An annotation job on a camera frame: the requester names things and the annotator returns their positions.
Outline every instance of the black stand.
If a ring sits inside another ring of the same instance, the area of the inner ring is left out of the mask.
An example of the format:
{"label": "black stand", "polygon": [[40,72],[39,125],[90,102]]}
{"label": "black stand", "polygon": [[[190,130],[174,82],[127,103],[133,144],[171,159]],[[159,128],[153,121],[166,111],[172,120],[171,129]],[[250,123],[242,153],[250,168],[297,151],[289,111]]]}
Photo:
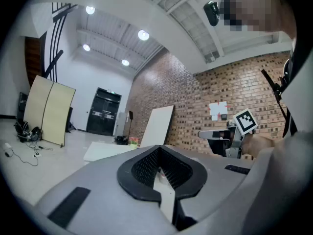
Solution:
{"label": "black stand", "polygon": [[132,125],[132,119],[131,119],[131,124],[129,125],[128,139],[129,139],[129,135],[130,135],[130,133],[131,133],[131,125]]}

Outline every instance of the brick wall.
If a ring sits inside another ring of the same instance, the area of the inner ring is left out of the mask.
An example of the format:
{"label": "brick wall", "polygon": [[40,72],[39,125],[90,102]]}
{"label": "brick wall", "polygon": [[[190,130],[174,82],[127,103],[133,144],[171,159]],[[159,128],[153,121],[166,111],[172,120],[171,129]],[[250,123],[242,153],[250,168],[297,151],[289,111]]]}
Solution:
{"label": "brick wall", "polygon": [[210,152],[199,130],[226,128],[227,121],[212,121],[209,103],[227,101],[227,119],[249,108],[259,124],[256,133],[271,139],[282,137],[285,120],[269,84],[260,70],[274,82],[282,75],[288,52],[262,55],[192,75],[183,64],[163,49],[134,79],[126,106],[134,112],[131,137],[142,138],[152,109],[174,105],[166,144]]}

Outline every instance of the ceiling light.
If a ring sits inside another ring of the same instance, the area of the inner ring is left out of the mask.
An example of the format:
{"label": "ceiling light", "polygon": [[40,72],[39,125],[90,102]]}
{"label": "ceiling light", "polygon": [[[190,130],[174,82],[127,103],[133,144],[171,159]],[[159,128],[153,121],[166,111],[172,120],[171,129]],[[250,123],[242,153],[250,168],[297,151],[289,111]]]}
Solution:
{"label": "ceiling light", "polygon": [[86,7],[86,12],[89,14],[89,15],[92,15],[94,13],[94,7],[90,7],[90,6],[87,6]]}
{"label": "ceiling light", "polygon": [[149,39],[149,34],[147,32],[145,32],[144,30],[140,30],[138,32],[138,37],[143,40],[143,41],[146,41]]}
{"label": "ceiling light", "polygon": [[86,50],[86,51],[90,51],[89,45],[83,45],[83,48],[84,48],[84,50]]}
{"label": "ceiling light", "polygon": [[129,62],[128,62],[126,59],[123,59],[123,60],[122,60],[122,64],[125,65],[125,66],[128,66],[128,65],[129,65]]}

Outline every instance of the speaker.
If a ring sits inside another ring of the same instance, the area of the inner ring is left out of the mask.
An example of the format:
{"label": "speaker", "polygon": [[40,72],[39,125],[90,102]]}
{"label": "speaker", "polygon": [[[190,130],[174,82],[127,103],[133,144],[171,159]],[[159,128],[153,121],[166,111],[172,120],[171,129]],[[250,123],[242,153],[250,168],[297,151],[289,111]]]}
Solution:
{"label": "speaker", "polygon": [[129,111],[129,119],[133,120],[133,112],[132,111]]}

